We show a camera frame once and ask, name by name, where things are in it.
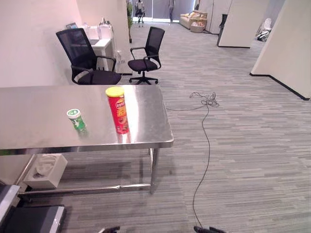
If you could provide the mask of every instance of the white box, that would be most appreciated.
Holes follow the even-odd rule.
[[[107,25],[107,24],[101,25],[100,32],[101,32],[101,39],[112,39],[113,38],[111,25]]]
[[[97,29],[97,26],[90,26],[88,27],[88,30],[87,30],[87,36],[88,38],[91,40],[91,39],[99,39],[98,37],[98,29]]]
[[[45,156],[54,156],[55,162],[53,168],[49,171],[48,175],[39,176],[36,167],[39,165],[40,160]],[[41,154],[38,155],[33,166],[30,168],[24,183],[31,188],[57,188],[60,179],[64,173],[67,165],[67,160],[62,154]]]

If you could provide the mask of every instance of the black device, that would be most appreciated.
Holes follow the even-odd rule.
[[[3,223],[0,232],[60,232],[65,213],[64,206],[14,208]]]
[[[227,17],[228,17],[228,14],[223,14],[223,20],[222,20],[221,24],[219,25],[220,31],[219,31],[219,35],[218,35],[217,46],[219,46],[220,38],[222,37]]]
[[[91,45],[95,45],[98,41],[99,39],[89,39]]]
[[[67,29],[74,29],[74,28],[78,28],[78,26],[77,26],[76,23],[70,23],[70,24],[67,24],[67,25],[66,25],[66,28],[67,28]]]
[[[205,229],[202,227],[195,226],[193,229],[197,233],[226,233],[226,232],[219,230],[217,228],[214,228],[214,227],[209,227],[209,229]]]
[[[120,226],[105,229],[102,233],[117,233],[118,230],[120,230]]]

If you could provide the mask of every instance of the small green container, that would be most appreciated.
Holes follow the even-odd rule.
[[[69,120],[72,121],[73,126],[76,130],[81,131],[86,127],[85,123],[82,120],[81,112],[79,109],[68,110],[67,116],[68,116]]]

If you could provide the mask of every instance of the table leg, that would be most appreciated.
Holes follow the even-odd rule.
[[[36,158],[37,158],[36,154],[31,155],[30,159],[28,160],[18,179],[14,182],[15,185],[19,185],[19,183],[24,180]]]
[[[159,149],[157,148],[149,149],[149,154],[150,154],[150,164],[151,164],[150,194],[153,194],[156,188],[155,185],[156,185]]]

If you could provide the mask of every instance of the table top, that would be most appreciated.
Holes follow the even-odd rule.
[[[157,86],[123,85],[130,132],[117,134],[105,90],[109,85],[0,88],[0,155],[166,148],[173,144]],[[86,131],[67,110],[80,109]]]
[[[100,39],[95,45],[92,45],[92,48],[93,49],[106,48],[110,42],[111,42],[111,38],[103,38],[103,39]]]

